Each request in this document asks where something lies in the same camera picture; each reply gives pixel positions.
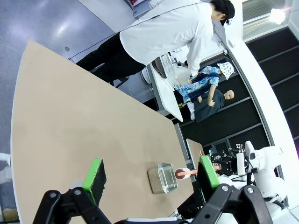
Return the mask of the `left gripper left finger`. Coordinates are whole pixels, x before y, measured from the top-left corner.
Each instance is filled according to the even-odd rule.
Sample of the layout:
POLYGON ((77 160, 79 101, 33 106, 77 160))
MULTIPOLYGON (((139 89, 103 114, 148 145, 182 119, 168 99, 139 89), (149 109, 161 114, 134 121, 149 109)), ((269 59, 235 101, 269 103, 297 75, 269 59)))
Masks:
POLYGON ((33 223, 68 224, 73 217, 83 218, 86 224, 111 223, 99 208, 106 181, 104 162, 95 158, 81 186, 63 194, 57 190, 44 193, 33 223))

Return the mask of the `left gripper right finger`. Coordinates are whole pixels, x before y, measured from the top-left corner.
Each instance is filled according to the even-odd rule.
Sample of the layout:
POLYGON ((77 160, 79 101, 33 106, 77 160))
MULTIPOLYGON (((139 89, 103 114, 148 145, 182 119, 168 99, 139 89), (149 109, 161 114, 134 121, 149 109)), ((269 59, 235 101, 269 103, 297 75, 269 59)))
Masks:
POLYGON ((258 187, 237 189, 221 184, 208 156, 200 157, 197 178, 206 202, 192 220, 194 224, 216 224, 222 214, 231 214, 238 224, 273 223, 258 187))

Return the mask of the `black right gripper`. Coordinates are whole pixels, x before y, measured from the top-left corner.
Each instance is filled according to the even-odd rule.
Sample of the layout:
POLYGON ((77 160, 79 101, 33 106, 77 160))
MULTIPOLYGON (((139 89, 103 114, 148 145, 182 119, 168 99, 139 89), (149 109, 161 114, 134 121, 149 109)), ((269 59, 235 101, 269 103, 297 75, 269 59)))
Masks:
POLYGON ((211 154, 210 160, 213 164, 221 164, 221 174, 226 176, 237 174, 237 158, 225 156, 225 151, 211 154))

